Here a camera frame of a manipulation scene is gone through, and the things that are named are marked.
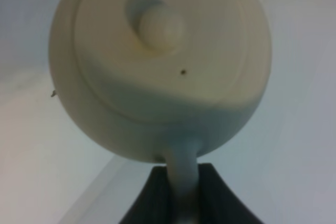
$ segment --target lid knob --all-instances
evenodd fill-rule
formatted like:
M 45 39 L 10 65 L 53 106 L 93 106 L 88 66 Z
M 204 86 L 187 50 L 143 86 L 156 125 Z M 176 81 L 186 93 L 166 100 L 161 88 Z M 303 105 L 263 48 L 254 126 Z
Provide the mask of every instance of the lid knob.
M 154 50 L 176 49 L 185 37 L 185 22 L 170 7 L 160 4 L 149 8 L 140 19 L 139 37 Z

